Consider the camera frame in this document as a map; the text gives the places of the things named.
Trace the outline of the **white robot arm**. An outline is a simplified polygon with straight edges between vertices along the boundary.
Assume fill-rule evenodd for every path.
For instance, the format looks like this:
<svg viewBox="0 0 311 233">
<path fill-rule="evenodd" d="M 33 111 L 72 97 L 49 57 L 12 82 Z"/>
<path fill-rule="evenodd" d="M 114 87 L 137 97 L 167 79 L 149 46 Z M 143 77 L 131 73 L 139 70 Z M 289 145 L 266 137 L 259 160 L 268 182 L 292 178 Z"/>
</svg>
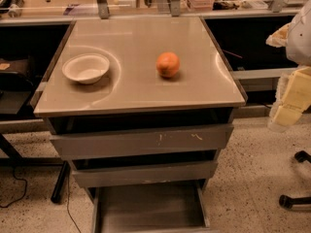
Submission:
<svg viewBox="0 0 311 233">
<path fill-rule="evenodd" d="M 282 74 L 269 113 L 268 128 L 284 132 L 311 106 L 311 0 L 272 35 L 266 43 L 286 49 L 286 57 L 297 64 L 290 74 Z"/>
</svg>

